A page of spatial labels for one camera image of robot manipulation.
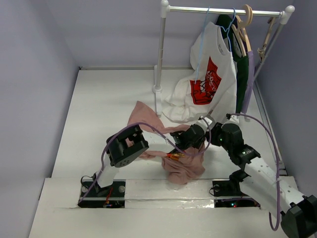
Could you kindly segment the pink t shirt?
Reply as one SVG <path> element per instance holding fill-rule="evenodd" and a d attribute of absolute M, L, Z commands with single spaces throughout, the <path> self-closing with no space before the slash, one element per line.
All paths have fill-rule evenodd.
<path fill-rule="evenodd" d="M 180 124 L 176 127 L 165 127 L 156 113 L 140 101 L 136 103 L 128 120 L 128 125 L 136 122 L 148 123 L 164 135 L 169 135 L 170 133 L 177 131 L 186 131 L 190 127 L 185 124 Z M 193 179 L 200 178 L 205 172 L 205 168 L 203 166 L 204 155 L 199 154 L 204 150 L 204 148 L 204 145 L 201 145 L 198 149 L 194 147 L 188 148 L 186 153 L 191 154 L 191 156 L 172 156 L 171 152 L 165 153 L 160 150 L 153 151 L 149 149 L 142 153 L 139 157 L 145 160 L 160 157 L 163 169 L 168 172 L 167 179 L 171 183 L 184 185 Z"/>

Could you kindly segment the light blue wire hanger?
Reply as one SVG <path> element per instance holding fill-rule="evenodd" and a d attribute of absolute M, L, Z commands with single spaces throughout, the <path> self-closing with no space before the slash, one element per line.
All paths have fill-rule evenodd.
<path fill-rule="evenodd" d="M 199 45 L 199 57 L 198 57 L 198 64 L 197 64 L 197 69 L 196 69 L 196 75 L 195 75 L 195 84 L 197 83 L 197 80 L 199 79 L 199 69 L 200 69 L 200 64 L 201 64 L 201 58 L 203 54 L 203 44 L 204 44 L 204 35 L 205 35 L 205 28 L 208 23 L 208 14 L 209 14 L 210 7 L 208 7 L 208 10 L 206 11 L 206 16 L 204 19 L 203 23 L 203 28 L 201 31 L 201 39 L 200 39 L 200 45 Z"/>

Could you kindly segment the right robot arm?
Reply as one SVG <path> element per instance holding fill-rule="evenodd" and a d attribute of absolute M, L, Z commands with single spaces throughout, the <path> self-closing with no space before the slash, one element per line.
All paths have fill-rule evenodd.
<path fill-rule="evenodd" d="M 228 189 L 243 193 L 275 217 L 289 238 L 308 238 L 317 231 L 317 198 L 306 196 L 265 162 L 260 153 L 245 144 L 242 131 L 233 123 L 216 123 L 211 130 L 212 145 L 222 147 L 239 170 L 229 177 Z"/>

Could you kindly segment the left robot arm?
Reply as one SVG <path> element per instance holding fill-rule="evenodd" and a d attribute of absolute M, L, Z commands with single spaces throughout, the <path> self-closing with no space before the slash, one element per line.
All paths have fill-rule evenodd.
<path fill-rule="evenodd" d="M 161 165 L 168 172 L 170 183 L 184 185 L 198 179 L 205 171 L 204 143 L 208 135 L 204 123 L 165 127 L 156 122 L 131 123 L 118 135 L 106 141 L 109 167 L 102 165 L 93 176 L 93 191 L 98 197 L 108 195 L 119 168 L 131 164 L 137 158 L 161 158 Z"/>

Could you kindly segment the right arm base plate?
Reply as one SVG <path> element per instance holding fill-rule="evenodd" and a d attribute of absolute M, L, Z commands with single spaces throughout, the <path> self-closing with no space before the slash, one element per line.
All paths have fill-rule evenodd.
<path fill-rule="evenodd" d="M 260 204 L 244 194 L 240 189 L 240 183 L 248 175 L 238 170 L 232 173 L 228 179 L 214 180 L 209 194 L 214 198 L 215 208 L 242 208 L 257 207 Z"/>

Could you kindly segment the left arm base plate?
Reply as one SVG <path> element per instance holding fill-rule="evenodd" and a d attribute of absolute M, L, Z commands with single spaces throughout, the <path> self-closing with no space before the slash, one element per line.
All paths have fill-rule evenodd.
<path fill-rule="evenodd" d="M 78 206 L 80 208 L 124 208 L 125 180 L 114 180 L 112 185 L 101 188 L 97 183 L 88 191 L 96 176 L 82 176 Z"/>

